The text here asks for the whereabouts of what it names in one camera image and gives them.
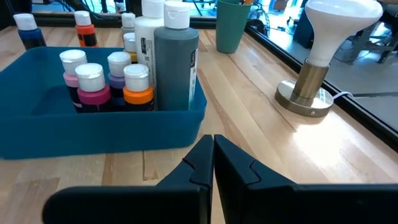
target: orange paint bottle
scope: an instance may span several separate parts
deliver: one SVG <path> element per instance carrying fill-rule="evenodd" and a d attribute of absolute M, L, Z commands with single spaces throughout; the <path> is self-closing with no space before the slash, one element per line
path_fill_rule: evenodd
<path fill-rule="evenodd" d="M 76 11 L 75 20 L 80 47 L 97 47 L 95 28 L 91 23 L 90 13 L 87 11 Z"/>

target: wooden table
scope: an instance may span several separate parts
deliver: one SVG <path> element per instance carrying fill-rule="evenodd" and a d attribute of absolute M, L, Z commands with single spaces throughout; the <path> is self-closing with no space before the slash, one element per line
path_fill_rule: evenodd
<path fill-rule="evenodd" d="M 43 28 L 48 45 L 78 46 L 74 28 Z M 119 29 L 97 29 L 100 46 L 122 46 Z M 0 31 L 0 69 L 24 47 L 15 27 Z M 386 183 L 398 180 L 398 154 L 333 106 L 305 118 L 275 102 L 277 84 L 296 78 L 283 62 L 244 34 L 238 51 L 215 48 L 215 31 L 200 30 L 198 77 L 208 99 L 203 134 L 223 134 L 265 165 L 299 183 Z M 190 150 L 130 152 L 0 161 L 0 223 L 40 223 L 42 205 L 75 185 L 154 185 Z M 217 186 L 213 223 L 223 223 Z"/>

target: blue storage tray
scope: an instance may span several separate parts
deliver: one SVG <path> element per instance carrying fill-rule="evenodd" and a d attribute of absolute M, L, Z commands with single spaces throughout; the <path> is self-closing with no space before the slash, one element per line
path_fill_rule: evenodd
<path fill-rule="evenodd" d="M 205 116 L 197 80 L 190 111 L 76 114 L 63 81 L 59 54 L 81 49 L 109 71 L 107 56 L 119 48 L 39 47 L 0 74 L 0 157 L 27 159 L 185 147 Z"/>

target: bottle cap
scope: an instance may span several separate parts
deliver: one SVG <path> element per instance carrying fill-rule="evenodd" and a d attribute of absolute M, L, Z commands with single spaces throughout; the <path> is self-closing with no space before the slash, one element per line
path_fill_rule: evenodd
<path fill-rule="evenodd" d="M 15 14 L 13 16 L 19 30 L 37 29 L 37 24 L 32 14 L 21 13 L 21 14 Z"/>
<path fill-rule="evenodd" d="M 135 33 L 127 33 L 123 35 L 123 43 L 124 49 L 127 52 L 137 52 L 136 46 L 136 34 Z"/>
<path fill-rule="evenodd" d="M 134 27 L 135 18 L 136 18 L 136 15 L 134 15 L 134 13 L 130 13 L 130 12 L 122 13 L 122 26 L 128 27 L 128 28 Z"/>
<path fill-rule="evenodd" d="M 91 93 L 105 88 L 104 70 L 100 64 L 86 63 L 77 66 L 75 70 L 81 90 Z"/>
<path fill-rule="evenodd" d="M 91 25 L 90 13 L 87 11 L 76 11 L 75 20 L 76 20 L 76 25 L 78 26 Z"/>
<path fill-rule="evenodd" d="M 124 77 L 124 67 L 131 64 L 131 56 L 125 52 L 113 52 L 108 56 L 109 71 L 114 77 Z"/>
<path fill-rule="evenodd" d="M 164 26 L 172 29 L 189 27 L 190 5 L 187 2 L 167 1 L 164 3 Z"/>
<path fill-rule="evenodd" d="M 164 0 L 142 0 L 142 15 L 151 18 L 163 17 Z"/>
<path fill-rule="evenodd" d="M 134 64 L 124 67 L 124 79 L 129 91 L 144 91 L 149 88 L 149 69 L 145 65 Z"/>
<path fill-rule="evenodd" d="M 69 75 L 76 75 L 77 66 L 87 63 L 86 53 L 82 50 L 66 50 L 60 53 L 63 69 Z"/>

